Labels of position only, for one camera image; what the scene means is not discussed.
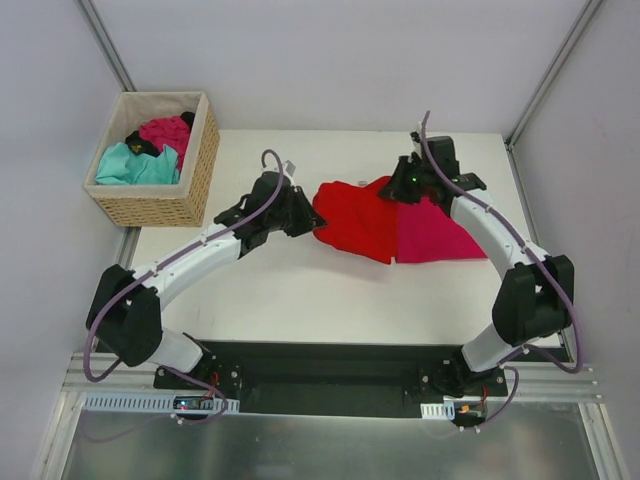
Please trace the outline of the red t shirt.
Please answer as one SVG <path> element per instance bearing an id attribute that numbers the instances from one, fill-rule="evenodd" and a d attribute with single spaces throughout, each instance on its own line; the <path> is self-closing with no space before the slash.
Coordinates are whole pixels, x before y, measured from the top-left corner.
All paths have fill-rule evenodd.
<path id="1" fill-rule="evenodd" d="M 366 186 L 322 183 L 312 206 L 327 226 L 315 230 L 314 237 L 336 250 L 390 265 L 397 250 L 397 206 L 378 196 L 389 180 L 383 176 Z"/>

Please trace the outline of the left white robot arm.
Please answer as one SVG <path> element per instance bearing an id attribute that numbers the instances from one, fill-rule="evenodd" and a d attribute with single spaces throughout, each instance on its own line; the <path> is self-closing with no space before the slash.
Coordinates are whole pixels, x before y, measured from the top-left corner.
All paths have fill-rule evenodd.
<path id="1" fill-rule="evenodd" d="M 89 338 L 129 367 L 151 362 L 175 370 L 188 388 L 202 388 L 211 377 L 209 355 L 188 335 L 163 325 L 164 309 L 214 270 L 265 244 L 271 233 L 295 238 L 326 225 L 301 187 L 265 172 L 250 193 L 172 253 L 133 270 L 106 269 L 86 321 Z"/>

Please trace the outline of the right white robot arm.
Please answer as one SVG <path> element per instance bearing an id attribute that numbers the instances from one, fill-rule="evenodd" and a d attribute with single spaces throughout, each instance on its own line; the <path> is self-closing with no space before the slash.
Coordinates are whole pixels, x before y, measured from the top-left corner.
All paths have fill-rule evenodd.
<path id="1" fill-rule="evenodd" d="M 405 205 L 426 200 L 480 247 L 501 285 L 489 325 L 430 374 L 431 386 L 453 397 L 473 394 L 503 363 L 573 322 L 574 265 L 526 240 L 494 207 L 486 184 L 463 174 L 449 136 L 424 139 L 398 159 L 379 196 Z"/>

